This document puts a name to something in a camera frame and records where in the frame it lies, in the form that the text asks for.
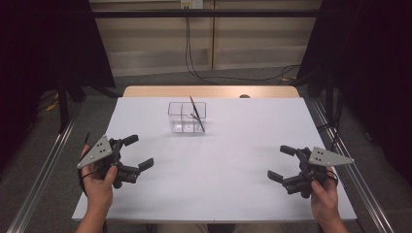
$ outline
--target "hand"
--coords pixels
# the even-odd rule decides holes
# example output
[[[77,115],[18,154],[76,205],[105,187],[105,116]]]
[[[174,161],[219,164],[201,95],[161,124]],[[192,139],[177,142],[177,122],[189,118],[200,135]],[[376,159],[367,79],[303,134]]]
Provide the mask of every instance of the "hand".
[[[85,146],[82,155],[88,151],[89,146]],[[93,164],[82,168],[82,177],[87,194],[87,211],[76,232],[101,232],[106,215],[113,202],[112,184],[118,174],[118,167],[112,166],[106,174],[104,180],[95,173]]]
[[[312,215],[325,232],[347,232],[338,212],[336,183],[326,179],[324,186],[312,181]]]

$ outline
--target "cable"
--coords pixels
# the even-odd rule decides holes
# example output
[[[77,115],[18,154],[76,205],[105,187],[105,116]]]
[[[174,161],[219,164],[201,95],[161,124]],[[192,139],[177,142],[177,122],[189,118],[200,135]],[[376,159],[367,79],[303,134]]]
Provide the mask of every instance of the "cable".
[[[200,80],[202,80],[203,82],[206,83],[212,83],[215,85],[219,85],[218,83],[214,83],[211,81],[208,81],[206,79],[221,79],[221,80],[238,80],[238,81],[257,81],[257,82],[264,82],[264,81],[270,81],[270,80],[274,80],[274,79],[278,79],[281,78],[280,81],[277,83],[277,85],[281,84],[283,81],[283,78],[285,76],[285,74],[287,74],[288,72],[290,72],[291,70],[293,70],[296,67],[299,67],[300,64],[295,64],[295,65],[288,65],[285,66],[282,69],[282,73],[279,75],[276,75],[274,77],[269,77],[269,78],[265,78],[265,79],[247,79],[247,78],[235,78],[235,77],[222,77],[222,76],[207,76],[207,77],[202,77],[200,76],[196,70],[194,69],[193,66],[193,60],[192,60],[192,56],[191,56],[191,43],[190,43],[190,22],[189,22],[189,18],[186,17],[186,32],[187,32],[187,37],[186,37],[186,57],[185,57],[185,61],[186,61],[186,66],[187,69],[189,71],[189,73],[197,78],[199,78]]]

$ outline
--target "pencil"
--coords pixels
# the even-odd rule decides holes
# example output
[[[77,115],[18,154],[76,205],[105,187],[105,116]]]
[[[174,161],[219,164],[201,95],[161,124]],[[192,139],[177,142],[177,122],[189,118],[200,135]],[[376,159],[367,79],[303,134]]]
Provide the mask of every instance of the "pencil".
[[[193,105],[194,112],[196,113],[197,119],[198,119],[198,121],[199,121],[199,123],[200,123],[200,126],[202,127],[202,130],[203,130],[203,133],[204,133],[204,132],[205,132],[205,128],[203,128],[203,124],[202,124],[202,120],[200,119],[200,115],[199,115],[199,113],[197,112],[197,109],[196,109],[196,106],[194,105],[193,99],[191,98],[191,96],[189,96],[189,97],[190,97],[190,102],[191,102],[191,104]]]

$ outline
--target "beige wall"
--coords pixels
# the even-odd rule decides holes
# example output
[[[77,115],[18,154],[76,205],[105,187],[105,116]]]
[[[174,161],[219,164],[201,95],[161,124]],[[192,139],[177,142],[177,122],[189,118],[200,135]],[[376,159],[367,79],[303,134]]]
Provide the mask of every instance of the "beige wall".
[[[91,0],[90,4],[93,10],[180,9],[180,1],[174,0]],[[204,0],[205,9],[308,10],[319,9],[320,4],[321,0]],[[97,18],[96,22],[115,76],[186,70],[184,18]],[[191,18],[189,22],[196,70],[208,70],[300,63],[315,19]],[[162,62],[156,62],[156,56]]]

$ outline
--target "gray carpet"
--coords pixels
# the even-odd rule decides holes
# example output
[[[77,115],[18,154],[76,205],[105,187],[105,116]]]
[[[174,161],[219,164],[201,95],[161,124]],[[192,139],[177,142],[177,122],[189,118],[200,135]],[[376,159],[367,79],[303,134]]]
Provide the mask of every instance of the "gray carpet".
[[[279,75],[282,68],[246,69],[198,72],[204,76],[226,76],[232,78],[266,79]],[[285,77],[295,76],[297,69],[287,73]],[[268,81],[240,81],[234,79],[208,79],[217,84],[235,85],[270,85],[278,84],[280,79]],[[116,78],[118,88],[113,91],[123,93],[129,85],[180,85],[210,84],[189,73],[150,75],[142,77]],[[305,98],[308,109],[317,125],[322,125],[314,108],[313,99],[307,97],[306,86],[298,88],[299,94]],[[25,232],[74,232],[78,225],[71,219],[81,191],[78,186],[76,164],[83,148],[86,133],[90,132],[90,142],[95,142],[106,131],[111,114],[116,106],[116,99],[110,99],[93,89],[85,88],[87,99],[81,104],[73,130],[64,146],[61,155],[47,181],[44,192],[25,228]],[[46,100],[40,105],[48,104]],[[69,100],[71,113],[77,103]],[[40,111],[33,129],[28,134],[12,161],[4,171],[0,183],[0,232],[6,232],[18,208],[26,197],[31,185],[47,159],[57,137],[59,128],[59,112]],[[378,145],[368,141],[364,136],[366,130],[357,120],[354,113],[346,105],[340,120],[339,134],[350,154],[356,159],[361,174],[381,205],[394,232],[412,231],[412,189],[404,179],[391,167]],[[326,147],[330,138],[321,132]],[[338,169],[341,183],[345,184],[349,198],[359,217],[361,228],[365,232],[378,232],[368,209],[358,195],[345,169]],[[356,222],[346,223],[350,232],[362,232]],[[315,223],[288,223],[289,232],[317,232]],[[132,223],[109,222],[109,232],[146,232],[144,225]]]

